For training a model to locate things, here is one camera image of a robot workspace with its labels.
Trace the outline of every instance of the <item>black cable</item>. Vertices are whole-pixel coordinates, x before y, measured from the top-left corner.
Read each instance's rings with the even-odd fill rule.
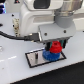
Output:
[[[11,36],[11,35],[8,35],[6,33],[3,33],[2,31],[0,31],[0,35],[6,37],[6,38],[9,38],[9,39],[15,39],[15,40],[24,40],[24,37],[15,37],[15,36]]]
[[[24,37],[15,37],[15,36],[11,36],[0,31],[0,35],[9,39],[14,39],[14,40],[24,40],[24,41],[34,41],[34,42],[40,41],[38,33],[33,33],[29,36],[24,36]]]

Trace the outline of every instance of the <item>red object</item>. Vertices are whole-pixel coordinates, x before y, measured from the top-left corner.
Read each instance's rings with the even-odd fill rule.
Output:
[[[51,53],[60,53],[62,51],[61,43],[58,41],[53,41],[50,48]]]
[[[18,1],[16,1],[18,3]]]

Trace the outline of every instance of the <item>black base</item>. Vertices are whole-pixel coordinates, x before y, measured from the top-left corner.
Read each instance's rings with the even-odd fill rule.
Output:
[[[29,52],[29,53],[26,53],[25,54],[26,55],[26,58],[27,58],[27,61],[28,61],[28,65],[29,65],[30,68],[34,68],[34,67],[38,67],[38,66],[42,66],[42,65],[45,65],[45,64],[49,64],[49,63],[52,63],[52,62],[57,62],[57,61],[61,61],[61,60],[66,59],[66,56],[64,55],[64,53],[61,52],[63,58],[59,58],[57,61],[52,61],[52,62],[48,61],[48,62],[45,62],[45,63],[42,63],[42,64],[38,64],[38,65],[32,66],[31,63],[30,63],[30,61],[29,61],[29,58],[27,57],[27,54],[30,54],[30,53],[33,53],[33,52]]]

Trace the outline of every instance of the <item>blue block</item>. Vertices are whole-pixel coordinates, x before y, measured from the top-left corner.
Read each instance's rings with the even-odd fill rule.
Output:
[[[60,58],[60,53],[51,53],[50,51],[43,50],[43,57],[48,61],[57,61]]]

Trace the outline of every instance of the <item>metal plate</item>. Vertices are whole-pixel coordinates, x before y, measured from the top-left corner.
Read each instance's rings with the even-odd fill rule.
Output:
[[[61,28],[56,23],[55,24],[46,24],[39,26],[39,33],[41,36],[41,42],[52,42],[55,40],[62,40],[71,36],[74,36],[76,33],[76,27],[74,22],[71,23],[69,28]]]
[[[37,67],[37,66],[42,66],[44,64],[51,63],[50,61],[43,58],[42,52],[43,52],[43,49],[26,53],[26,58],[28,60],[28,64],[29,64],[30,68]],[[61,61],[61,60],[64,60],[64,59],[66,59],[66,57],[63,54],[63,52],[61,52],[60,58],[57,61]]]

